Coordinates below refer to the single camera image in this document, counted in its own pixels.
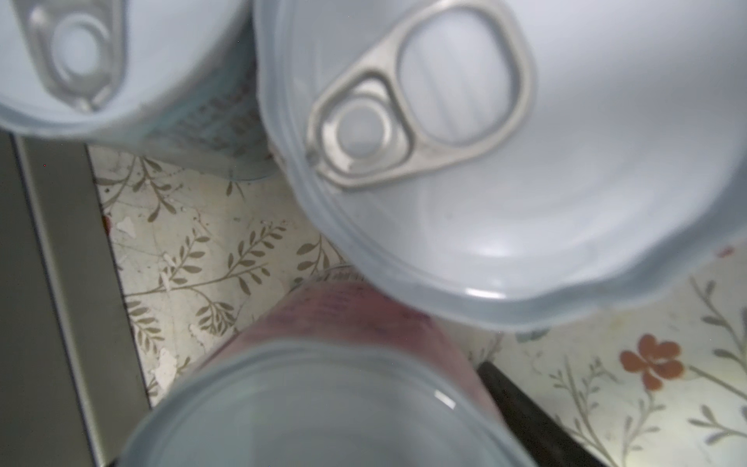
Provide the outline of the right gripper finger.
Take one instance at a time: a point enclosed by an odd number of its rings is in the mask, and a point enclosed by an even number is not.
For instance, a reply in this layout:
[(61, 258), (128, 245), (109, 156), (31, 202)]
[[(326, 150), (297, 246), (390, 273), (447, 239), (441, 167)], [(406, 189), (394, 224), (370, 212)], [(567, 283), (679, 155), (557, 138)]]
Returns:
[(509, 428), (539, 466), (604, 466), (495, 365), (484, 361), (477, 373)]

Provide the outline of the pink label can front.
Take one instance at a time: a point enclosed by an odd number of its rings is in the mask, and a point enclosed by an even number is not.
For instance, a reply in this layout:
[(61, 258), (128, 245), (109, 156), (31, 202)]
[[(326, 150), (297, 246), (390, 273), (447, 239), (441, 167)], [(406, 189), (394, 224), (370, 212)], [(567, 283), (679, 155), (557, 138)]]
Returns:
[(122, 466), (530, 466), (430, 316), (351, 266), (307, 279), (136, 428)]

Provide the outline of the pink label can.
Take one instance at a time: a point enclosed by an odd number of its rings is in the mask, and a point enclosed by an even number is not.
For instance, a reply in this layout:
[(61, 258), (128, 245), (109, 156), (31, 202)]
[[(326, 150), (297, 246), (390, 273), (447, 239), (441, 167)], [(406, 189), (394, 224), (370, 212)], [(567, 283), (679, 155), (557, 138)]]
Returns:
[(307, 279), (136, 428), (122, 466), (530, 466), (430, 316), (351, 266)]
[(404, 304), (533, 330), (746, 239), (742, 1), (258, 1), (253, 19), (297, 201)]

